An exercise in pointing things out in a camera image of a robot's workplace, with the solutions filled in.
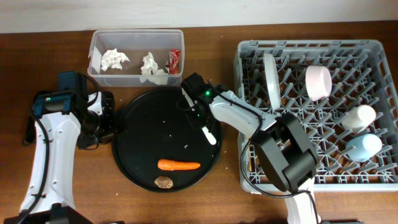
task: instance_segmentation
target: red wrapper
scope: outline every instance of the red wrapper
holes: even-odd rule
[[[178,74],[178,60],[180,60],[181,51],[172,49],[169,52],[169,59],[166,62],[167,70],[169,74]]]

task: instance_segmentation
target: carrot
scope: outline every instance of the carrot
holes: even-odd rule
[[[178,162],[171,161],[168,159],[159,159],[157,163],[157,167],[161,170],[193,170],[200,167],[200,163],[198,162]]]

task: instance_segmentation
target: metal dish rack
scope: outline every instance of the metal dish rack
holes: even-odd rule
[[[262,55],[275,57],[281,107],[272,110],[265,81]],[[328,98],[312,102],[305,89],[309,65],[326,66],[333,88]],[[315,191],[396,191],[398,190],[398,97],[382,44],[376,40],[270,40],[243,41],[234,59],[236,94],[265,111],[281,115],[290,112],[299,118],[320,156]],[[366,130],[379,136],[383,147],[366,162],[352,161],[346,149],[354,137],[341,120],[359,105],[370,105],[377,117]],[[249,136],[239,134],[239,155]],[[285,142],[278,143],[281,150]],[[244,168],[252,183],[262,190],[278,191],[267,181],[252,147]],[[243,179],[244,190],[257,193]]]

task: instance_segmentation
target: crumpled tissue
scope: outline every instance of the crumpled tissue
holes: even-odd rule
[[[101,69],[106,71],[109,67],[123,69],[120,62],[130,61],[129,58],[117,49],[107,50],[101,59]]]
[[[156,85],[167,84],[168,77],[163,75],[168,74],[165,73],[163,69],[159,69],[159,66],[155,62],[152,53],[149,52],[148,56],[142,58],[142,61],[144,62],[144,66],[141,67],[141,74],[143,74],[143,76],[139,78],[141,83],[144,83],[148,79],[150,82],[153,82]]]

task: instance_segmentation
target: wooden table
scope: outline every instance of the wooden table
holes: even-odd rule
[[[377,39],[392,74],[398,73],[398,22],[350,22],[182,29],[184,76],[198,72],[233,89],[233,58],[242,40]],[[56,90],[58,73],[85,72],[93,31],[0,35],[0,220],[19,213],[34,146],[22,147],[28,111],[40,90]],[[123,107],[148,88],[107,88]],[[285,202],[251,195],[239,184],[238,132],[224,125],[219,161],[198,184],[172,194],[152,193],[125,178],[110,144],[76,150],[73,194],[77,210],[94,223],[261,223],[286,219]],[[316,193],[324,220],[397,223],[397,192]]]

